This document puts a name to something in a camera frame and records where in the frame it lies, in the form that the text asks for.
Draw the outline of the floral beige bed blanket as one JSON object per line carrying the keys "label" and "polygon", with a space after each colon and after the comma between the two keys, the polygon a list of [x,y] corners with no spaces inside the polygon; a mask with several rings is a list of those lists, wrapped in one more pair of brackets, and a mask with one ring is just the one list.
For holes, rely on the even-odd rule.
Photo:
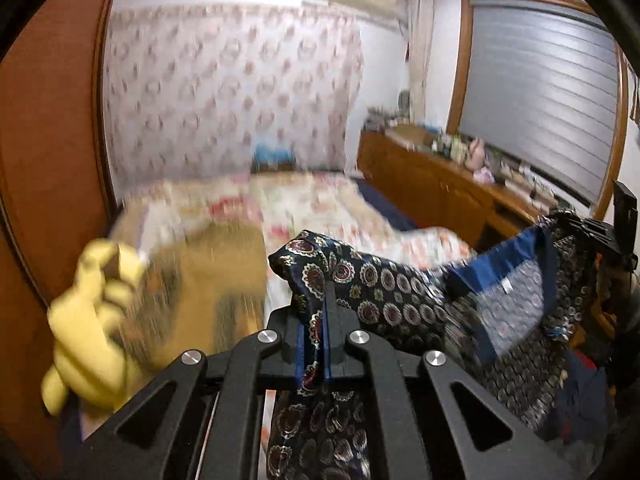
{"label": "floral beige bed blanket", "polygon": [[[269,256],[303,230],[420,269],[461,262],[474,254],[445,228],[400,232],[373,209],[354,180],[342,174],[236,174],[208,181],[163,180],[124,200],[112,237],[131,245],[145,263],[160,248],[212,222],[242,220],[262,230]],[[288,285],[267,266],[265,322],[291,299]]]}

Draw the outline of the brown louvered wooden wardrobe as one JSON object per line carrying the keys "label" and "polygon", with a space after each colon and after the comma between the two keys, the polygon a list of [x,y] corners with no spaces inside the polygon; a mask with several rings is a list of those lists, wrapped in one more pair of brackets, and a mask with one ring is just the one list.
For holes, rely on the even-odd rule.
{"label": "brown louvered wooden wardrobe", "polygon": [[27,6],[1,33],[1,474],[52,479],[58,422],[40,399],[52,362],[50,301],[116,211],[102,126],[102,62],[113,0]]}

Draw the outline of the navy patterned silk shirt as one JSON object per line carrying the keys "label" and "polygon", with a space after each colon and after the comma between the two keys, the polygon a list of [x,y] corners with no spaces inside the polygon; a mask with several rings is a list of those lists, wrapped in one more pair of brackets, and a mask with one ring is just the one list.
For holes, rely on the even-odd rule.
{"label": "navy patterned silk shirt", "polygon": [[[602,370],[568,344],[593,297],[596,254],[545,218],[489,252],[432,270],[303,232],[271,255],[292,307],[319,347],[324,284],[360,326],[395,349],[446,353],[547,441],[600,444],[608,433]],[[277,395],[266,452],[271,479],[365,479],[368,427],[358,390],[307,385]]]}

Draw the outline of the box with blue items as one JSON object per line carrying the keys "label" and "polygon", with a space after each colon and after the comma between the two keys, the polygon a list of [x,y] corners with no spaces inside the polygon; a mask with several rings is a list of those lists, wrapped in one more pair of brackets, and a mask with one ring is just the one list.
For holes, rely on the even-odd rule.
{"label": "box with blue items", "polygon": [[252,174],[263,172],[293,171],[296,169],[294,153],[287,148],[270,148],[268,145],[258,144],[255,148],[252,166]]}

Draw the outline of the pink circle pattern curtain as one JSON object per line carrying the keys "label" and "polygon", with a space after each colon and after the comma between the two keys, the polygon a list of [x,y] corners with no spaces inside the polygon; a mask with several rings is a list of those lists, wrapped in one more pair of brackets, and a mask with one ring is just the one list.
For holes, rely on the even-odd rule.
{"label": "pink circle pattern curtain", "polygon": [[157,6],[115,12],[103,72],[114,189],[250,170],[346,165],[360,89],[357,21],[318,6]]}

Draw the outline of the beige side curtain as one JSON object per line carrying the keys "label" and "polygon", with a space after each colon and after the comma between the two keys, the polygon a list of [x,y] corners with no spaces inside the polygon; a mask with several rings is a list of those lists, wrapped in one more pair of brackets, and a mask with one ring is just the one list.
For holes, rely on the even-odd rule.
{"label": "beige side curtain", "polygon": [[407,4],[410,117],[413,122],[423,122],[434,27],[434,0],[407,0]]}

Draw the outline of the pink thermos jug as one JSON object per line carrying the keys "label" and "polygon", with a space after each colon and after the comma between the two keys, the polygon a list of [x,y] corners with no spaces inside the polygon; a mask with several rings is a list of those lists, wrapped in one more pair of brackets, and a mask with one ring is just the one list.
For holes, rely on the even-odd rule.
{"label": "pink thermos jug", "polygon": [[472,172],[480,171],[485,166],[485,141],[474,139],[466,152],[464,166]]}

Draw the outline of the pink tissue pack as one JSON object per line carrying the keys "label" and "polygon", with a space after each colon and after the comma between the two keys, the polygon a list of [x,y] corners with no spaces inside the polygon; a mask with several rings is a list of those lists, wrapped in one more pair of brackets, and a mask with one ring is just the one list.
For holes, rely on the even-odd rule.
{"label": "pink tissue pack", "polygon": [[473,180],[481,185],[493,185],[496,182],[494,175],[487,167],[474,171]]}

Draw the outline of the wooden sideboard cabinet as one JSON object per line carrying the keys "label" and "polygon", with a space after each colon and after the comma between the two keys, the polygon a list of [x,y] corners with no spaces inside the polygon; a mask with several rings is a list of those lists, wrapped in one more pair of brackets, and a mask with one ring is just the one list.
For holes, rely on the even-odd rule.
{"label": "wooden sideboard cabinet", "polygon": [[420,229],[441,226],[477,252],[532,226],[540,212],[502,185],[481,184],[442,157],[410,151],[382,133],[360,134],[364,180]]}

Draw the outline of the cardboard box on sideboard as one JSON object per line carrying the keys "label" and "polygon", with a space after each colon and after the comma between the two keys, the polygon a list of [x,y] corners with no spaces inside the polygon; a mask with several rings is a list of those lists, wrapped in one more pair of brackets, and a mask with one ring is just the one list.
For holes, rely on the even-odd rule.
{"label": "cardboard box on sideboard", "polygon": [[434,133],[430,133],[420,126],[410,124],[388,127],[385,129],[385,135],[405,148],[430,146],[435,139]]}

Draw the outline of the grey window roller blind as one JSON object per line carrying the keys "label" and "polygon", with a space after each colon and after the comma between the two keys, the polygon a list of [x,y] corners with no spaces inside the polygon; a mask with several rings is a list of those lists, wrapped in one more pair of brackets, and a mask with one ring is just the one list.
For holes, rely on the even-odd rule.
{"label": "grey window roller blind", "polygon": [[590,13],[532,0],[472,0],[459,132],[574,194],[599,198],[617,118],[616,43]]}

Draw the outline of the navy blue bed sheet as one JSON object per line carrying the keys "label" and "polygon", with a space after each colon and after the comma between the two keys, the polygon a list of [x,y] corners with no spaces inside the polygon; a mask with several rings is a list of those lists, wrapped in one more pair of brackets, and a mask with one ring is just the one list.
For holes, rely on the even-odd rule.
{"label": "navy blue bed sheet", "polygon": [[372,185],[363,179],[355,179],[354,182],[363,199],[384,217],[394,229],[400,232],[408,232],[418,228],[409,217],[403,214]]}

